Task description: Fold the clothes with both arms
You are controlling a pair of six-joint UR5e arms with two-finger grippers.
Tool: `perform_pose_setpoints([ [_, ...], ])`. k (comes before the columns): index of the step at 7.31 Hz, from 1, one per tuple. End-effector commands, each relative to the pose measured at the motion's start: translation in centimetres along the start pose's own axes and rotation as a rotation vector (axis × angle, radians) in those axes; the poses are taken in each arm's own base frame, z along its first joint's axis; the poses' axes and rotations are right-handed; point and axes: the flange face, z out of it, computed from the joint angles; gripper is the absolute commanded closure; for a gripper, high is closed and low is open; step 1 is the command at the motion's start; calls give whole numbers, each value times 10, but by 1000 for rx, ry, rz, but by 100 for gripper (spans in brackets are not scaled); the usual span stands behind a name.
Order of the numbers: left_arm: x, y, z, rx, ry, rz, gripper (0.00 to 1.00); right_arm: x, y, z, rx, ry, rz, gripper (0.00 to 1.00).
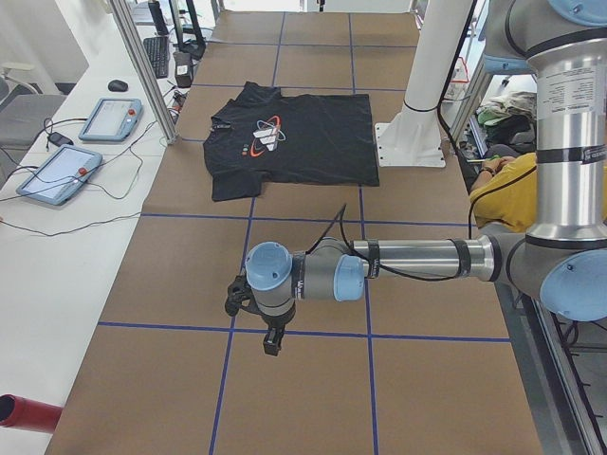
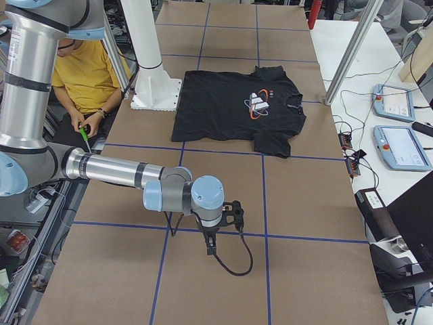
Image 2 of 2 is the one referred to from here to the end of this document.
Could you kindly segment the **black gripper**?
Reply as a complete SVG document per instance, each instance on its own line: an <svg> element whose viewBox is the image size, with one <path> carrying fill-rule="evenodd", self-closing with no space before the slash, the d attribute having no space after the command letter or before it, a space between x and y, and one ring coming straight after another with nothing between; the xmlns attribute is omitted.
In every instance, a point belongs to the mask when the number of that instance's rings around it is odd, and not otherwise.
<svg viewBox="0 0 433 325"><path fill-rule="evenodd" d="M244 236L244 210L240 201L224 202L218 210L216 219L202 220L202 231L206 243L206 254L215 255L217 253L216 234L220 228L233 225L238 234Z"/></svg>

